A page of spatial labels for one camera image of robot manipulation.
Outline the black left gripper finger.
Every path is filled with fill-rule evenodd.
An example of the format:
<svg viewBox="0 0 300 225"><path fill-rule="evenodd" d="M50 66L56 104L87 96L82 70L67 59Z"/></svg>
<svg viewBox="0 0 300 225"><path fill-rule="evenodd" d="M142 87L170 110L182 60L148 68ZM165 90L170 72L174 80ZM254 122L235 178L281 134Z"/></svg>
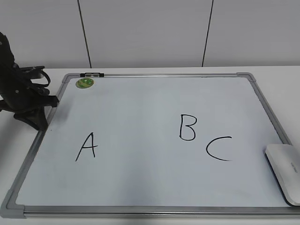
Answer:
<svg viewBox="0 0 300 225"><path fill-rule="evenodd" d="M15 113L14 118L30 125L36 130L46 130L48 128L44 106L27 112Z"/></svg>
<svg viewBox="0 0 300 225"><path fill-rule="evenodd" d="M0 101L0 110L14 112L14 110L5 102L5 100Z"/></svg>

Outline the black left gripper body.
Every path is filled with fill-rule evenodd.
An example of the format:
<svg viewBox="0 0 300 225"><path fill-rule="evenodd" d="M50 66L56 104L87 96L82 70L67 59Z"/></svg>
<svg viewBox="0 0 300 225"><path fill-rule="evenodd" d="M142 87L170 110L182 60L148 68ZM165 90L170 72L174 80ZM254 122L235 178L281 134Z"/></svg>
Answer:
<svg viewBox="0 0 300 225"><path fill-rule="evenodd" d="M41 79L28 79L20 67L0 64L0 96L2 100L14 110L14 113L23 113L42 106L57 107L57 96L50 95L47 89L51 79L43 71Z"/></svg>

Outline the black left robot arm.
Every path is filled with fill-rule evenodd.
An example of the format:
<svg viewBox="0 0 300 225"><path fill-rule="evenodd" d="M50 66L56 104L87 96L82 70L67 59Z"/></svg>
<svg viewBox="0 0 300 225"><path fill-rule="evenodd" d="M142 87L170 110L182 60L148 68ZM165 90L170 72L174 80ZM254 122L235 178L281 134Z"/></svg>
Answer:
<svg viewBox="0 0 300 225"><path fill-rule="evenodd" d="M8 38L0 35L0 109L23 113L43 106L57 107L59 100L47 89L51 79L44 66L19 67Z"/></svg>

